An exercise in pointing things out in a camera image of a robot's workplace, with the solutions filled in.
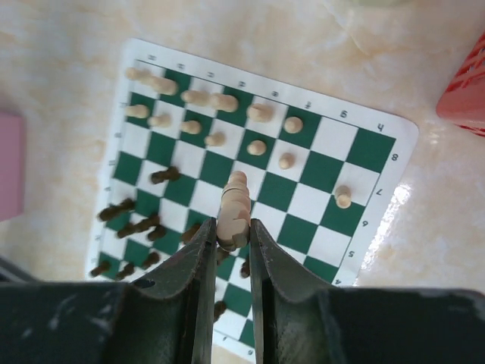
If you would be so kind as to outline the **pink rectangular tray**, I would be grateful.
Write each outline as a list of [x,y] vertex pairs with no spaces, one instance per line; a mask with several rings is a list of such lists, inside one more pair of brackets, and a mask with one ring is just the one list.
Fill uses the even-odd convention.
[[1,221],[23,213],[25,125],[19,115],[1,112]]

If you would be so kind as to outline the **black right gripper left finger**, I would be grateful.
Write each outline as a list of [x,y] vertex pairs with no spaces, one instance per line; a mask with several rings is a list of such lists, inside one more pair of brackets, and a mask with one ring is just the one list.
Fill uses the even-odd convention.
[[3,363],[208,363],[216,222],[131,283],[2,283]]

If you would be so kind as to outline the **light wooden chess piece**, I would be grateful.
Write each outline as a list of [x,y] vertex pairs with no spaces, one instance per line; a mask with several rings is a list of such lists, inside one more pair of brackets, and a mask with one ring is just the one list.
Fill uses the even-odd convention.
[[230,174],[221,194],[217,218],[217,241],[222,249],[233,252],[249,241],[251,200],[247,176],[242,171]]

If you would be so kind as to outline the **light wooden pawn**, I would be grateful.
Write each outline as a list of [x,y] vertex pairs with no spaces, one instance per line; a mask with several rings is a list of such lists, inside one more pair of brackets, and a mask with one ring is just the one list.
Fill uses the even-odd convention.
[[352,204],[352,191],[346,185],[338,186],[335,190],[334,197],[336,205],[341,209],[347,209]]

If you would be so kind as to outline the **red plastic basket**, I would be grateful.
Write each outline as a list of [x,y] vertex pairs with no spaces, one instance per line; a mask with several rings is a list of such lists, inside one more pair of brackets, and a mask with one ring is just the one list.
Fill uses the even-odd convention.
[[484,137],[484,39],[482,34],[436,104],[436,114]]

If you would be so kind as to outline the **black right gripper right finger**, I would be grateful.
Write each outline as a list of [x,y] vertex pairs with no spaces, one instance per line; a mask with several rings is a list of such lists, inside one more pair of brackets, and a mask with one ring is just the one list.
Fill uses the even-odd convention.
[[250,227],[259,363],[482,363],[484,296],[464,289],[334,287]]

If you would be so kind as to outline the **green white chess mat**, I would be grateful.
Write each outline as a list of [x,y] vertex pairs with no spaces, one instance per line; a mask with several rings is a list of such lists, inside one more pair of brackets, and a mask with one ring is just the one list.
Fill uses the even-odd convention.
[[119,76],[87,279],[134,281],[160,265],[218,215],[242,171],[251,216],[280,247],[330,284],[354,283],[415,124],[140,39]]

